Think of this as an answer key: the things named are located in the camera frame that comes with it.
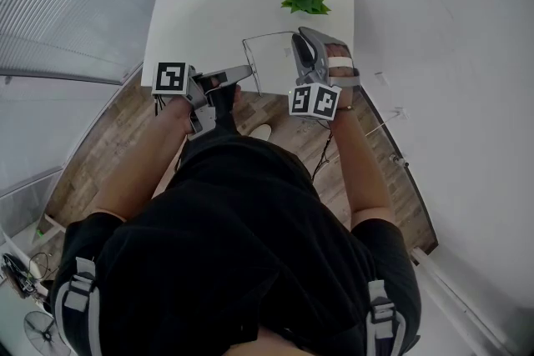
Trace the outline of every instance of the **white table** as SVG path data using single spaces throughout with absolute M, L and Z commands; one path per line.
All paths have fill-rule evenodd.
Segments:
M 141 84 L 151 86 L 158 63 L 185 62 L 201 73 L 247 63 L 243 39 L 267 33 L 314 28 L 353 46 L 354 0 L 325 0 L 328 15 L 290 13 L 284 0 L 156 0 Z M 290 34 L 248 41 L 265 93 L 287 93 L 297 72 Z M 241 81 L 255 91 L 252 77 Z

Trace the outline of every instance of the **wooden floor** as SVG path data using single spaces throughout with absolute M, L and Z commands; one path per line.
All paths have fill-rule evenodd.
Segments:
M 125 88 L 95 124 L 68 164 L 47 206 L 47 213 L 59 223 L 71 222 L 90 214 L 92 201 L 103 180 L 135 144 L 139 135 L 154 115 L 154 104 L 148 93 L 139 87 L 140 74 Z M 365 132 L 379 123 L 370 106 L 360 95 L 355 95 L 355 108 Z M 244 93 L 235 106 L 234 116 L 239 131 L 247 135 L 262 123 L 273 128 L 270 141 L 297 154 L 309 171 L 319 161 L 330 131 L 317 122 L 290 117 L 287 97 Z M 406 246 L 429 250 L 436 246 L 436 237 L 421 206 L 416 191 L 405 169 L 389 160 L 394 152 L 382 128 L 368 136 L 395 206 L 396 222 L 402 231 Z M 345 225 L 349 224 L 349 206 L 335 141 L 327 151 L 327 163 L 315 179 L 315 187 L 322 202 Z M 162 179 L 156 193 L 162 191 L 173 174 L 174 162 Z

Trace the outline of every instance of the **strap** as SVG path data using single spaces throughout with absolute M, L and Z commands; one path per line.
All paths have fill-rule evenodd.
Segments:
M 330 85 L 339 86 L 340 88 L 348 88 L 353 86 L 360 86 L 360 75 L 351 77 L 334 77 L 330 76 Z
M 75 353 L 80 353 L 82 349 L 75 349 L 70 344 L 65 332 L 65 312 L 72 310 L 68 315 L 69 318 L 76 313 L 76 316 L 83 316 L 87 319 L 88 332 L 85 349 L 80 354 L 87 354 L 87 344 L 91 356 L 102 356 L 100 348 L 100 335 L 98 331 L 100 318 L 100 292 L 95 286 L 96 266 L 93 261 L 85 258 L 76 257 L 77 273 L 74 274 L 70 281 L 64 283 L 58 291 L 55 303 L 55 316 L 58 325 L 59 335 L 62 340 Z
M 406 333 L 406 321 L 402 314 L 396 311 L 395 304 L 388 299 L 383 280 L 373 280 L 369 282 L 368 287 L 371 311 L 365 319 L 367 356 L 376 356 L 379 353 L 377 348 L 389 344 L 382 341 L 388 338 L 395 338 L 390 355 L 398 356 Z M 396 333 L 393 328 L 394 321 L 398 323 Z
M 328 67 L 349 67 L 353 68 L 352 58 L 350 57 L 328 57 Z

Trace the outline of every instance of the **buckle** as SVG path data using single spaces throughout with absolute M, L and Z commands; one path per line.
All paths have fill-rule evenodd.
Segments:
M 65 307 L 78 312 L 84 312 L 94 287 L 95 283 L 93 279 L 73 274 L 68 282 Z
M 396 318 L 395 304 L 386 297 L 377 297 L 370 303 L 373 324 L 390 322 Z

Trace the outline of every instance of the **shoe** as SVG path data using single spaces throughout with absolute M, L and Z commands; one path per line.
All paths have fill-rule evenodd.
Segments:
M 252 131 L 249 137 L 257 138 L 263 141 L 269 141 L 271 131 L 271 127 L 265 123 L 263 125 L 259 125 L 254 131 Z

